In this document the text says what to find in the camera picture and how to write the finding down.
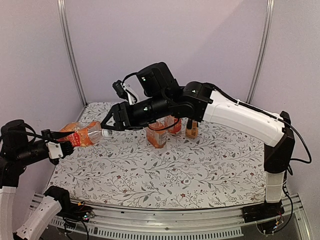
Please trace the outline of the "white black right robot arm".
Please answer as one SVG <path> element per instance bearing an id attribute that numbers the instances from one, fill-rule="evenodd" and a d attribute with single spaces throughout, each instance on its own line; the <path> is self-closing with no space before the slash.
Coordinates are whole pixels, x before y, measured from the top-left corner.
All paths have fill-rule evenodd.
<path id="1" fill-rule="evenodd" d="M 266 112 L 227 95 L 212 83 L 192 81 L 180 86 L 164 62 L 135 73 L 146 99 L 137 101 L 118 80 L 113 88 L 122 99 L 113 105 L 101 127 L 113 131 L 141 130 L 156 120 L 173 116 L 220 124 L 253 136 L 264 144 L 266 187 L 264 202 L 242 209 L 245 222 L 284 213 L 282 193 L 286 170 L 295 146 L 295 134 L 287 112 Z"/>

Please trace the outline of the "white slim bottle cap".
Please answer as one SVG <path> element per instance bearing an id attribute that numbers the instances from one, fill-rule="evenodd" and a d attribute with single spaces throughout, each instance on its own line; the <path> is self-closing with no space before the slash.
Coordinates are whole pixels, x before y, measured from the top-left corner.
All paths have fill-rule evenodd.
<path id="1" fill-rule="evenodd" d="M 190 166 L 188 164 L 184 164 L 182 168 L 187 171 L 190 168 Z"/>

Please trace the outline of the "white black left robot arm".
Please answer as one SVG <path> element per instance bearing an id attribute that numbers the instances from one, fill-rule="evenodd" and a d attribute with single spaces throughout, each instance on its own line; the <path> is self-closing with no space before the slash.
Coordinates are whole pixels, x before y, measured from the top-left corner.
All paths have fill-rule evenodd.
<path id="1" fill-rule="evenodd" d="M 38 240 L 51 220 L 61 214 L 70 217 L 74 205 L 67 190 L 51 186 L 27 221 L 17 230 L 12 227 L 13 203 L 20 176 L 26 167 L 42 160 L 54 165 L 74 152 L 65 138 L 70 131 L 35 130 L 22 119 L 12 120 L 0 129 L 0 238 L 2 240 Z"/>

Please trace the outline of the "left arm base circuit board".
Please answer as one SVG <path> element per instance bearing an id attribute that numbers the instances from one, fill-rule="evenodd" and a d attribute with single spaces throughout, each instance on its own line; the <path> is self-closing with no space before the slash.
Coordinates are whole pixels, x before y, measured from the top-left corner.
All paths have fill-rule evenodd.
<path id="1" fill-rule="evenodd" d="M 71 213 L 78 218 L 81 218 L 83 221 L 88 222 L 90 219 L 95 217 L 93 208 L 85 201 L 80 201 L 77 203 L 71 204 Z"/>

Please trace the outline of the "slim orange drink bottle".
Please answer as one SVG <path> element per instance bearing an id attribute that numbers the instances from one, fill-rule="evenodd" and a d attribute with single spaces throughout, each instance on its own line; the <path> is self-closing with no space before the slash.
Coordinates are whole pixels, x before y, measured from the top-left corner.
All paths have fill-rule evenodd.
<path id="1" fill-rule="evenodd" d="M 185 136 L 190 139 L 195 139 L 198 136 L 198 127 L 198 122 L 189 118 L 185 128 Z"/>

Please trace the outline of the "large orange-label plastic bottle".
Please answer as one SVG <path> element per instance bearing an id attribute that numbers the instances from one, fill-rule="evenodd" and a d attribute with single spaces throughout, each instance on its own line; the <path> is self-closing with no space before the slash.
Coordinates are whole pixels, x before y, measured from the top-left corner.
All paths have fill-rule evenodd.
<path id="1" fill-rule="evenodd" d="M 171 126 L 167 129 L 170 134 L 178 134 L 182 129 L 182 120 L 180 118 L 175 118 L 172 115 L 166 116 L 164 123 L 165 127 Z"/>

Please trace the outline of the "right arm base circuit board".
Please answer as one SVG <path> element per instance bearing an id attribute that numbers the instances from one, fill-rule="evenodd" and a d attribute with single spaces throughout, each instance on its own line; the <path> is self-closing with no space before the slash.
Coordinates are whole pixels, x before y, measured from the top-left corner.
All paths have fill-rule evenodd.
<path id="1" fill-rule="evenodd" d="M 274 232 L 279 228 L 281 224 L 284 223 L 284 217 L 282 215 L 278 215 L 272 220 L 263 221 L 256 224 L 257 230 L 267 236 L 267 235 L 273 235 Z"/>

